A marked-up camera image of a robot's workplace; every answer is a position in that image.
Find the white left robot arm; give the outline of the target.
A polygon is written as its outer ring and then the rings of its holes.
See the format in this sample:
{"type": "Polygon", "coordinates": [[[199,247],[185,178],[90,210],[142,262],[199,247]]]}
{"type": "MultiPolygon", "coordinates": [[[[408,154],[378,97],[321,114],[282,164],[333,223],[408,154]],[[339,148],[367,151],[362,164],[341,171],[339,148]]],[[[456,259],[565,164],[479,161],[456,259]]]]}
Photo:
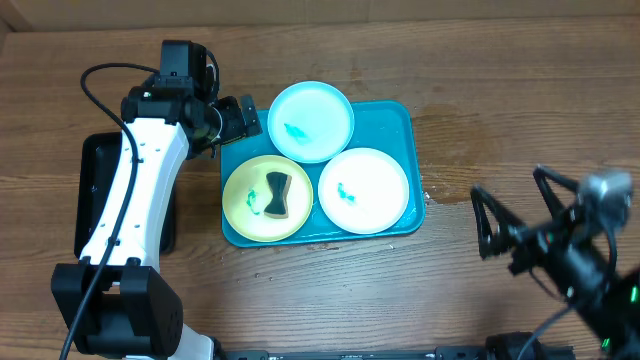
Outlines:
{"type": "Polygon", "coordinates": [[[112,114],[121,130],[115,175],[99,221],[51,290],[68,328],[61,349],[110,359],[220,359],[219,342],[184,322],[159,272],[162,230],[184,161],[261,133],[250,96],[221,97],[213,53],[166,40],[161,63],[112,114]]]}

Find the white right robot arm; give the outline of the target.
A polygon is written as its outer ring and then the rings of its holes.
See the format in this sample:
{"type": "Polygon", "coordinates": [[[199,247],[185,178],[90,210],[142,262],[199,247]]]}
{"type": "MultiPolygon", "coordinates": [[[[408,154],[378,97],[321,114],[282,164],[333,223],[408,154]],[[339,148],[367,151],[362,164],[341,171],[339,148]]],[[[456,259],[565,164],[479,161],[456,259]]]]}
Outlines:
{"type": "Polygon", "coordinates": [[[577,181],[539,165],[533,178],[550,213],[529,226],[479,186],[470,191],[481,258],[508,253],[512,275],[541,268],[556,286],[565,308],[526,340],[496,344],[504,359],[547,359],[539,338],[574,311],[599,338],[611,359],[639,356],[639,274],[617,272],[616,234],[629,219],[633,198],[630,173],[610,169],[577,181]]]}

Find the yellow plate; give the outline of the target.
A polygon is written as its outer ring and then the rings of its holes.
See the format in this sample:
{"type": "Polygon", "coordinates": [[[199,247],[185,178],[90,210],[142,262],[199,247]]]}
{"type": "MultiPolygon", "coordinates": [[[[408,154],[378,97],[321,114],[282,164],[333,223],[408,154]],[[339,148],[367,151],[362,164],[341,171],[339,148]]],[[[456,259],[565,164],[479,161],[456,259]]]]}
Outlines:
{"type": "Polygon", "coordinates": [[[275,242],[293,235],[308,219],[313,202],[313,186],[307,173],[297,163],[277,155],[258,156],[242,163],[231,173],[222,193],[228,223],[237,233],[256,242],[275,242]],[[270,172],[292,177],[285,219],[263,213],[272,199],[266,180],[270,172]]]}

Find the light blue plate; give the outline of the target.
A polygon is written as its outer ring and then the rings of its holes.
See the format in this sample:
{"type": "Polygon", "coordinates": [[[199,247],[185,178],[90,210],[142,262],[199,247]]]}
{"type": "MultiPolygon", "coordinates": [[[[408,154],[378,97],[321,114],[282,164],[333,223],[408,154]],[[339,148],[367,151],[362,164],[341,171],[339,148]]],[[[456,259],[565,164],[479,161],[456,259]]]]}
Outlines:
{"type": "Polygon", "coordinates": [[[284,89],[267,115],[269,137],[278,151],[299,163],[326,162],[342,152],[355,129],[355,113],[334,86],[303,81],[284,89]]]}

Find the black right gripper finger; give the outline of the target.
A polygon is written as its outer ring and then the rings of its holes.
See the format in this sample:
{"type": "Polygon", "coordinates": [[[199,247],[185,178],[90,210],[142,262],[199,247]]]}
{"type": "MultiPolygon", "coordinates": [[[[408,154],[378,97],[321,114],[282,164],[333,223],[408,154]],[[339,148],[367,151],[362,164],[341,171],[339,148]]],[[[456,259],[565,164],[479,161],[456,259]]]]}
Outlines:
{"type": "Polygon", "coordinates": [[[533,171],[533,178],[553,219],[576,219],[575,208],[573,206],[566,207],[553,191],[549,182],[554,182],[560,187],[569,190],[571,193],[576,195],[579,187],[577,180],[562,176],[544,165],[538,165],[535,168],[533,171]]]}
{"type": "Polygon", "coordinates": [[[476,219],[479,254],[482,259],[498,256],[517,244],[512,230],[524,222],[480,186],[470,191],[476,219]]]}

